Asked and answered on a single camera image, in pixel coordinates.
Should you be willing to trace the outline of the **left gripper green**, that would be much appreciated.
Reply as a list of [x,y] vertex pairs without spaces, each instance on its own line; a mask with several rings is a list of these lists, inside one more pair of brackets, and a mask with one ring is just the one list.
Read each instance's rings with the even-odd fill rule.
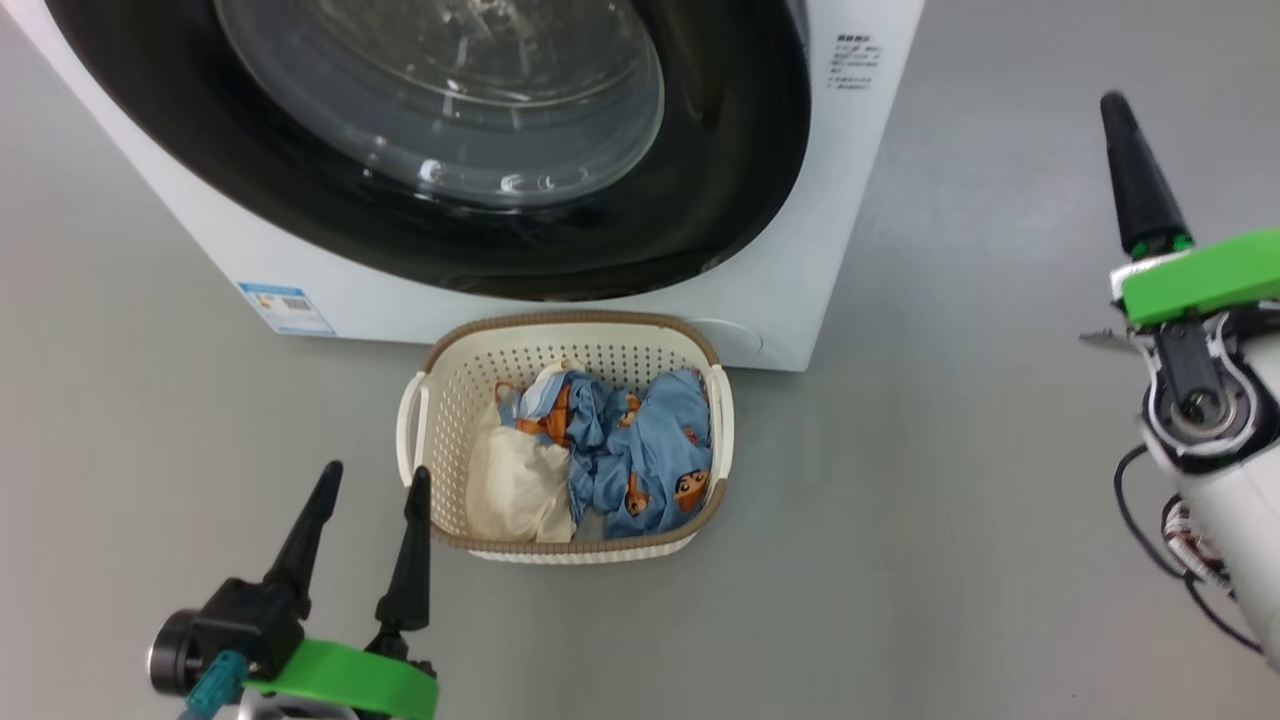
[[[262,579],[265,585],[289,591],[292,611],[300,619],[311,612],[310,585],[319,543],[337,505],[343,474],[340,460],[325,465]],[[439,700],[436,679],[407,661],[383,657],[406,656],[404,634],[430,624],[430,525],[431,475],[420,466],[413,471],[404,503],[404,534],[390,583],[375,610],[379,630],[366,646],[367,652],[330,641],[305,639],[275,678],[248,679],[244,688],[389,717],[434,719]]]

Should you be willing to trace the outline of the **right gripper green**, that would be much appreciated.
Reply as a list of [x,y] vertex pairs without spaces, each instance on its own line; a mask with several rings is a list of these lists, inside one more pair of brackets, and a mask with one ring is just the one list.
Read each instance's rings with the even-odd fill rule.
[[1120,92],[1100,100],[1123,251],[1142,259],[1110,273],[1130,325],[1153,327],[1279,296],[1279,231],[1251,231],[1193,247],[1181,209]]

